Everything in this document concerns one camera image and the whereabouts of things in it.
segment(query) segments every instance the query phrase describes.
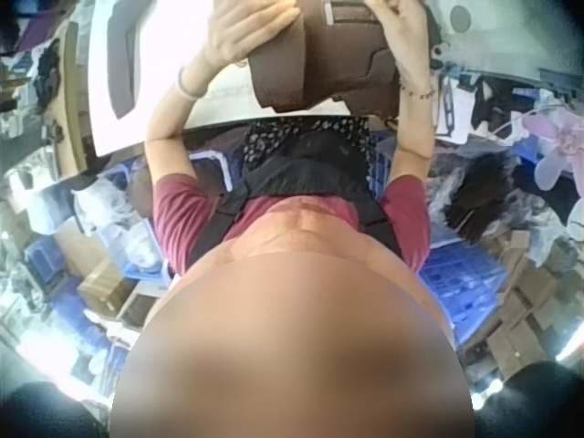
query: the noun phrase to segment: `hand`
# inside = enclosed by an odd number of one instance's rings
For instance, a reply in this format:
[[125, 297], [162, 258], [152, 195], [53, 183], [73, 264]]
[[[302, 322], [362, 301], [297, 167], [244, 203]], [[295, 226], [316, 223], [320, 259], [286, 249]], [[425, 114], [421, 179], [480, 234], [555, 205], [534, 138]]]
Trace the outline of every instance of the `hand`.
[[432, 90], [428, 17], [422, 0], [365, 0], [380, 20], [401, 80], [416, 94]]
[[297, 0], [214, 0], [209, 39], [204, 48], [207, 62], [225, 68], [246, 58], [300, 15]]

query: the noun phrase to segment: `brown bag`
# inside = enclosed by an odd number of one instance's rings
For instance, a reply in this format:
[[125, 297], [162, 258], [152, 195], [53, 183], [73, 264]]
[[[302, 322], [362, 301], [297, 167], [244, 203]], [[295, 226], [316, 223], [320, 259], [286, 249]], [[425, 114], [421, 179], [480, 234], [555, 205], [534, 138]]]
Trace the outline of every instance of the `brown bag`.
[[290, 112], [333, 98], [353, 115], [397, 116], [395, 58], [362, 0], [298, 0], [298, 6], [296, 22], [249, 56], [260, 105]]

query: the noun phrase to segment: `woman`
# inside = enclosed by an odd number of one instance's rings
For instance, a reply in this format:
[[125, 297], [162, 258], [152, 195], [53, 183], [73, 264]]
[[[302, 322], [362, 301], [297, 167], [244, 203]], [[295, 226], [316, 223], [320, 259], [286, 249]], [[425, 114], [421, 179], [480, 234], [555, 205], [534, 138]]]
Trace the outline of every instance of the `woman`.
[[[294, 0], [215, 2], [204, 51], [151, 120], [156, 232], [182, 280], [128, 358], [113, 436], [129, 436], [136, 406], [132, 430], [177, 436], [419, 437], [461, 417], [472, 427], [452, 329], [415, 275], [430, 246], [426, 14], [419, 0], [391, 4], [367, 2], [403, 87], [398, 150], [377, 203], [368, 129], [350, 118], [254, 123], [245, 183], [204, 196], [178, 139], [194, 102], [300, 14]], [[465, 436], [449, 431], [441, 436]]]

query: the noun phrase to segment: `red shirt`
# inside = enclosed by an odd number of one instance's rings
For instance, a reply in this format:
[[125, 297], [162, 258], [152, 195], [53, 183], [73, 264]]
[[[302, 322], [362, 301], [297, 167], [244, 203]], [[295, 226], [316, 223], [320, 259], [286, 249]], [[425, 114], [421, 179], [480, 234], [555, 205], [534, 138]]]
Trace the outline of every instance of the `red shirt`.
[[[257, 198], [245, 206], [245, 212], [225, 240], [241, 235], [256, 219], [283, 198]], [[340, 219], [359, 229], [357, 210], [352, 203], [335, 196], [319, 201]], [[189, 255], [197, 237], [214, 214], [216, 198], [207, 197], [197, 181], [183, 174], [167, 175], [154, 186], [154, 225], [162, 251], [177, 274], [187, 270]], [[404, 262], [418, 272], [430, 254], [430, 216], [422, 182], [402, 176], [385, 189], [380, 204], [391, 219]]]

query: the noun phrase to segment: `bracelet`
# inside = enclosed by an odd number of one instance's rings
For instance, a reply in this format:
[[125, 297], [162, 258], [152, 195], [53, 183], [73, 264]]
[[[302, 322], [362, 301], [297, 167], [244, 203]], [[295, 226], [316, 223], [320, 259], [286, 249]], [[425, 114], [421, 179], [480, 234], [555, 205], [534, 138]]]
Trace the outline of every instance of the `bracelet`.
[[401, 86], [401, 91], [408, 92], [410, 94], [410, 97], [417, 96], [420, 100], [431, 99], [432, 96], [434, 94], [436, 94], [436, 90], [434, 89], [434, 87], [431, 87], [431, 91], [429, 93], [418, 94], [418, 93], [415, 93], [415, 92], [409, 90], [405, 85], [403, 85], [403, 82], [401, 82], [401, 81], [400, 81], [400, 86]]
[[189, 93], [183, 85], [183, 72], [184, 67], [179, 70], [179, 74], [176, 76], [176, 81], [174, 82], [174, 88], [176, 92], [181, 95], [182, 98], [187, 99], [191, 102], [196, 102], [204, 97], [207, 94], [207, 89], [199, 94], [191, 94]]

